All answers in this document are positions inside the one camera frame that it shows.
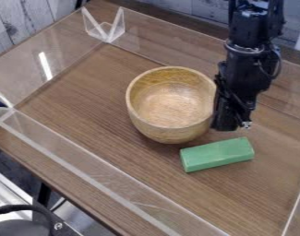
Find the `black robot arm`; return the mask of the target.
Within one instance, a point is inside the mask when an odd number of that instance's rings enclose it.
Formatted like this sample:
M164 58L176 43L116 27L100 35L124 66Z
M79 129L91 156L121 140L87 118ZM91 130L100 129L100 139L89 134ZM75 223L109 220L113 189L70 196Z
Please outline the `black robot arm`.
M228 55L215 76L212 128L219 131L252 125L258 97L282 70L274 39L283 34L285 24L285 0L230 0Z

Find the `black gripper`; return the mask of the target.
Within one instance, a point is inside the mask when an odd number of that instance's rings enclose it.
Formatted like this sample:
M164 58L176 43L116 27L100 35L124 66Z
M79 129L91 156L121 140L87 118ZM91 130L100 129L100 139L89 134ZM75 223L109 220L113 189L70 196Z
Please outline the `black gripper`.
M251 128L258 97L271 87L282 70L281 49L266 41L255 47L226 41L227 60L219 63L212 129Z

